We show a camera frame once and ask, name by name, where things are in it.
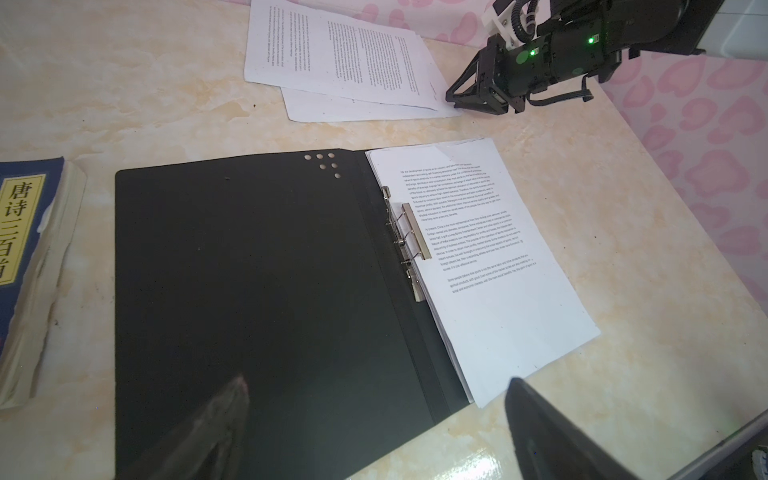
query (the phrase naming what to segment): book cover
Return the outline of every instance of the book cover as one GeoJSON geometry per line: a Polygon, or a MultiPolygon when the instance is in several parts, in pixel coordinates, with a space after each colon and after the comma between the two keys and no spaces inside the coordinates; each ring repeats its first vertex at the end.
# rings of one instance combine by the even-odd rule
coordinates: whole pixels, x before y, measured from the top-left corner
{"type": "Polygon", "coordinates": [[[64,158],[0,163],[0,353],[63,169],[64,158]]]}

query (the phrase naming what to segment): black folder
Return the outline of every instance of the black folder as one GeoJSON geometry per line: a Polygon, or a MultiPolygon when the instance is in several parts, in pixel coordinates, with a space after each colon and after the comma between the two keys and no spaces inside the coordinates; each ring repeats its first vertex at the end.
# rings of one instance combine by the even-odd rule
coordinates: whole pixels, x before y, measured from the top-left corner
{"type": "Polygon", "coordinates": [[[345,478],[468,405],[364,152],[122,170],[115,197],[118,474],[238,374],[238,478],[345,478]]]}

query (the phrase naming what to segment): white paper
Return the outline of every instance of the white paper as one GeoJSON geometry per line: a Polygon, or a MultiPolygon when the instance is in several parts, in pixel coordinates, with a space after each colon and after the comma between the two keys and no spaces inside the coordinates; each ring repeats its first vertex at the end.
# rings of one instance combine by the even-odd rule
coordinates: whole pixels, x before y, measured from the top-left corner
{"type": "Polygon", "coordinates": [[[293,121],[331,122],[458,117],[461,114],[460,110],[453,108],[453,104],[445,101],[445,91],[448,90],[448,84],[445,83],[445,79],[426,45],[422,43],[421,47],[422,56],[419,57],[419,61],[423,61],[427,67],[429,87],[437,105],[436,110],[352,100],[283,88],[283,100],[286,104],[288,118],[293,121]]]}
{"type": "Polygon", "coordinates": [[[245,79],[355,100],[437,108],[421,38],[284,0],[250,7],[245,79]]]}
{"type": "Polygon", "coordinates": [[[388,148],[369,159],[391,201],[414,210],[432,254],[415,267],[480,407],[511,377],[600,334],[493,141],[388,148]]]}

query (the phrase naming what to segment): table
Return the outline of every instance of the table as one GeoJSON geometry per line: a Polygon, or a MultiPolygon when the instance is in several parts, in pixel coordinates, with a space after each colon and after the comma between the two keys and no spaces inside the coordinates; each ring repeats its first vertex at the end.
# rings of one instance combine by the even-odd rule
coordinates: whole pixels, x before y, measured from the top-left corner
{"type": "MultiPolygon", "coordinates": [[[[768,320],[596,84],[520,115],[297,124],[279,89],[243,81],[246,6],[8,0],[0,19],[0,160],[88,175],[35,397],[0,412],[4,478],[114,474],[115,172],[242,154],[493,137],[602,330],[529,378],[545,398],[647,479],[768,407],[768,320]]],[[[427,44],[449,83],[475,53],[427,44]]],[[[519,478],[502,398],[354,478],[519,478]]]]}

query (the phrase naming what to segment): blue book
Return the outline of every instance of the blue book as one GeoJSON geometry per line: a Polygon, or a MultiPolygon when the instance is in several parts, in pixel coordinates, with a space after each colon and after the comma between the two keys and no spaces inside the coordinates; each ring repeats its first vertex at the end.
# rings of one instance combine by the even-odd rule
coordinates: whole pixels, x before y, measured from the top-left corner
{"type": "Polygon", "coordinates": [[[84,186],[64,158],[0,163],[0,408],[29,397],[84,186]]]}

